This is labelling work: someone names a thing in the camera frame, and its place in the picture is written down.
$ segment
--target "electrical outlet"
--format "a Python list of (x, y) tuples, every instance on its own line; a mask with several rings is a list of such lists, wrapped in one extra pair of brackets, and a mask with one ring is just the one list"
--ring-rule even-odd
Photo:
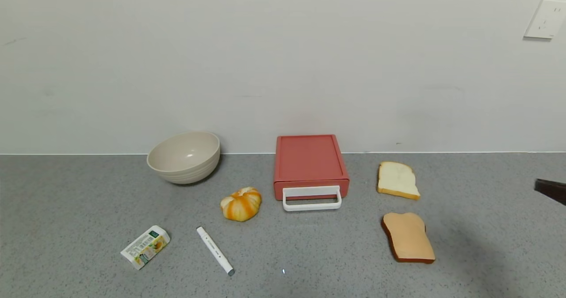
[(554, 38), (566, 18), (566, 2), (542, 0), (538, 5), (525, 37)]

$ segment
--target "red drawer box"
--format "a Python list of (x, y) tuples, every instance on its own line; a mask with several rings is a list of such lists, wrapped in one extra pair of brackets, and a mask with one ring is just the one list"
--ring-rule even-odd
[[(333, 134), (277, 137), (275, 199), (283, 200), (287, 187), (340, 187), (341, 197), (348, 194), (350, 177), (346, 171), (338, 141)], [(287, 199), (329, 199), (337, 195), (308, 195)]]

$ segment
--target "pen cap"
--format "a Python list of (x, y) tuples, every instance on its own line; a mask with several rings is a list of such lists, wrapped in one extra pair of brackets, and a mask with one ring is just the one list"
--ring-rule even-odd
[(200, 237), (208, 236), (208, 233), (204, 231), (204, 228), (202, 226), (197, 227), (196, 232), (199, 234)]

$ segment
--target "small carton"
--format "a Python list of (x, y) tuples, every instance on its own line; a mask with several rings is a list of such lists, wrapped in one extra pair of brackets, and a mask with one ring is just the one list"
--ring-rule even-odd
[(161, 252), (163, 247), (167, 246), (170, 240), (171, 238), (164, 229), (154, 225), (145, 233), (141, 234), (140, 237), (136, 238), (135, 241), (131, 242), (130, 245), (121, 251), (121, 254), (139, 270), (145, 266), (153, 256)]

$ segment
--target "white drawer handle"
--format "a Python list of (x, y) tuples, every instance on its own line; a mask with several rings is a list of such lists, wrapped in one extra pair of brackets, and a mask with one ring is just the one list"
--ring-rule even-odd
[[(317, 203), (317, 204), (287, 204), (287, 197), (305, 197), (318, 195), (336, 195), (338, 202), (336, 203)], [(292, 211), (313, 211), (313, 210), (335, 210), (342, 206), (342, 196), (340, 195), (340, 186), (332, 185), (330, 187), (285, 187), (283, 189), (283, 209), (287, 212)]]

